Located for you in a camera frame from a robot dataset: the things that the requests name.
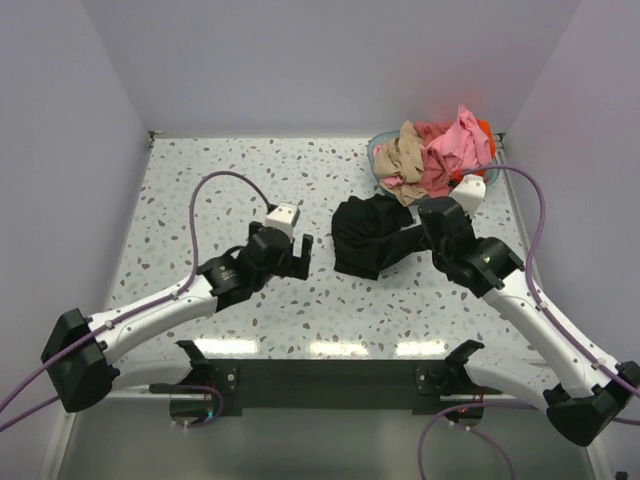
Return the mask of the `black t-shirt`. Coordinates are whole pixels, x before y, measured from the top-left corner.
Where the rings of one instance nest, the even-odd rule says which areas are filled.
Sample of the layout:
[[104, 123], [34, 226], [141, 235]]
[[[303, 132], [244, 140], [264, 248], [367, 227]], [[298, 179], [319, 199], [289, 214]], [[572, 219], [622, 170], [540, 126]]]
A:
[[331, 220], [334, 270], [376, 280], [380, 273], [431, 243], [410, 210], [398, 201], [374, 195], [351, 196], [339, 204]]

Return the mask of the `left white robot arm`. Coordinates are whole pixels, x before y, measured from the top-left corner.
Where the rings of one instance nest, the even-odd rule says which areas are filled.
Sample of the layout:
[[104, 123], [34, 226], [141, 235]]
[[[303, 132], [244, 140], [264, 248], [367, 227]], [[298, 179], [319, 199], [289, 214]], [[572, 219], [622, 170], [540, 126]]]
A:
[[119, 361], [136, 347], [200, 317], [210, 317], [247, 301], [274, 277], [309, 276], [313, 236], [302, 237], [301, 253], [283, 230], [251, 223], [246, 244], [228, 249], [198, 266], [185, 279], [115, 311], [85, 316], [63, 313], [47, 340], [41, 361], [58, 399], [69, 413], [86, 410], [116, 389], [149, 383], [175, 383], [200, 390], [207, 368], [193, 358], [175, 366], [152, 364], [127, 373]]

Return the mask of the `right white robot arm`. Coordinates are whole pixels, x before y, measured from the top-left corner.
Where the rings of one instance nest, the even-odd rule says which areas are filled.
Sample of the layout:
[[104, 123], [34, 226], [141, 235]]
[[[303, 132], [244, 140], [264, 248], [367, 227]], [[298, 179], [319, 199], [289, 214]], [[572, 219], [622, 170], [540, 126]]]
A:
[[543, 411], [570, 442], [589, 446], [638, 389], [638, 364], [621, 362], [589, 340], [528, 277], [506, 243], [475, 235], [453, 198], [429, 199], [418, 215], [436, 269], [509, 321], [546, 363], [508, 360], [468, 340], [445, 359], [448, 386], [459, 393], [474, 386], [499, 390]]

